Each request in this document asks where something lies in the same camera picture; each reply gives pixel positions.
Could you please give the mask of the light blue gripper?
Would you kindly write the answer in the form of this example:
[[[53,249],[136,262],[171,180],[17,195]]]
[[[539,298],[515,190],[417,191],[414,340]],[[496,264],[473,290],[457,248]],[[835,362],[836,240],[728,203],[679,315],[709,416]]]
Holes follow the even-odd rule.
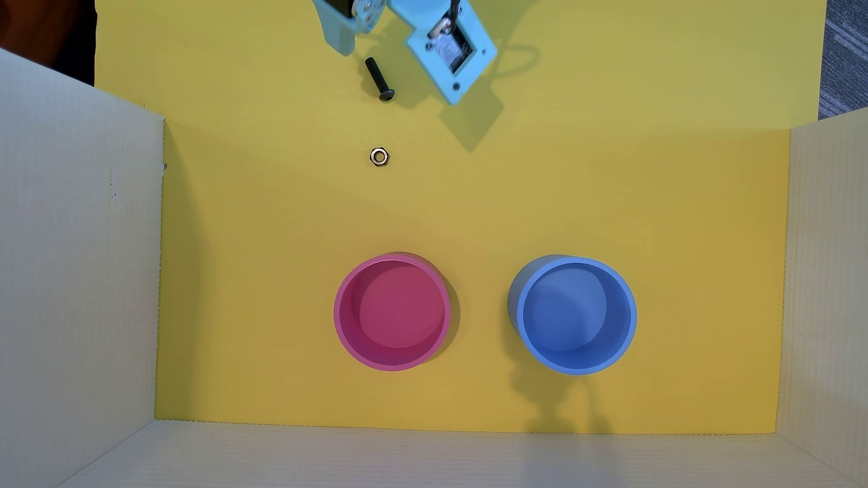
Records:
[[[326,43],[342,56],[356,47],[357,33],[369,33],[382,16],[385,1],[313,1]]]

